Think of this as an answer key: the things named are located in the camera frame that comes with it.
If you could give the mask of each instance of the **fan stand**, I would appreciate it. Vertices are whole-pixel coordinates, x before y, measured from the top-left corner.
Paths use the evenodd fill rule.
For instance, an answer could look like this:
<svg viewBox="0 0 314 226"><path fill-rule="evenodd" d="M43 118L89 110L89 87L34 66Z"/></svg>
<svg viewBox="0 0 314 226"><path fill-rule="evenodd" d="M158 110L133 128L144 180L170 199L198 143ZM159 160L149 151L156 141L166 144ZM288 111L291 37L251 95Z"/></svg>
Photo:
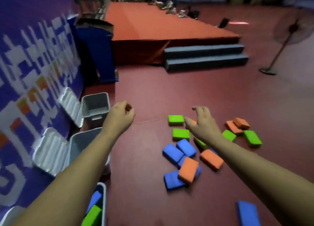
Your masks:
<svg viewBox="0 0 314 226"><path fill-rule="evenodd" d="M275 64L275 62L277 61L278 57L280 56L280 54L282 53L282 51L285 49L286 45L289 43L292 35L299 29L299 25L298 25L298 21L299 19L297 18L295 23L289 26L289 35L286 38L286 40L284 41L284 43L282 44L279 52L277 53L277 55L275 56L275 58L273 59L272 63L270 64L269 67L267 68L260 68L259 71L263 74L269 75L269 76L274 76L277 74L277 72L272 70L273 65Z"/></svg>

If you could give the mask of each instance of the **left hand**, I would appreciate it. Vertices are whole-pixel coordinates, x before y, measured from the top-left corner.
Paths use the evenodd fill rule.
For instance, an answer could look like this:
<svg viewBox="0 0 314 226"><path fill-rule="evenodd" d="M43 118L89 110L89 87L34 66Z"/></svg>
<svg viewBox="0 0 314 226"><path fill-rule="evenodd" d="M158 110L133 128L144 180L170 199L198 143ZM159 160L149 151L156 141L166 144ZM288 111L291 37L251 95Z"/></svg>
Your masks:
<svg viewBox="0 0 314 226"><path fill-rule="evenodd" d="M134 117L135 109L126 100L116 103L102 125L101 134L109 134L117 139L131 126Z"/></svg>

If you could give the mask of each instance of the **gray step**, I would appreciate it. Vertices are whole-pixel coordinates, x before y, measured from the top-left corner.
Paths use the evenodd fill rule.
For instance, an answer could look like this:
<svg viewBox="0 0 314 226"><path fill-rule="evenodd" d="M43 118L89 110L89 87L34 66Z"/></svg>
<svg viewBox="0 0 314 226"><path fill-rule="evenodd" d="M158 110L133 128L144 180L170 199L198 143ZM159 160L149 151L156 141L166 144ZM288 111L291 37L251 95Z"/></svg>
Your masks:
<svg viewBox="0 0 314 226"><path fill-rule="evenodd" d="M165 61L165 69L171 71L210 69L215 67L245 65L248 55L235 54L224 56L207 56L183 59L170 59Z"/></svg>
<svg viewBox="0 0 314 226"><path fill-rule="evenodd" d="M172 47L165 49L165 59L240 54L243 49L242 44Z"/></svg>

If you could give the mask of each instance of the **orange stage platform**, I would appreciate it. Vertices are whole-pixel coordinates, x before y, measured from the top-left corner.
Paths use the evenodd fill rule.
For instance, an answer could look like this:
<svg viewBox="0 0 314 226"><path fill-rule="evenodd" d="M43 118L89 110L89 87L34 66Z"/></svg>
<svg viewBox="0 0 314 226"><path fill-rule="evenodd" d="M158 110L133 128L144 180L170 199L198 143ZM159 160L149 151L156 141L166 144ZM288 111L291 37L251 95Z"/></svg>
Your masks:
<svg viewBox="0 0 314 226"><path fill-rule="evenodd" d="M147 3L111 3L107 22L114 25L115 65L162 64L166 47L231 44L239 35L191 18L166 14Z"/></svg>

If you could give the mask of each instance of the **fan base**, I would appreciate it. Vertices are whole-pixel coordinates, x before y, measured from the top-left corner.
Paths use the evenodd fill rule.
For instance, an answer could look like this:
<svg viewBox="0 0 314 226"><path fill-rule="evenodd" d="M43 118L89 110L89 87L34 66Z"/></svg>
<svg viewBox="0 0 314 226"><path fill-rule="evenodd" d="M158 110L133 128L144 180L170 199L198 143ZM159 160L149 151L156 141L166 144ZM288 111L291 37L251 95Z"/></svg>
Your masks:
<svg viewBox="0 0 314 226"><path fill-rule="evenodd" d="M269 75L269 76L274 76L276 75L277 73L274 72L273 70L270 70L268 68L260 68L259 71L263 74L266 74L266 75Z"/></svg>

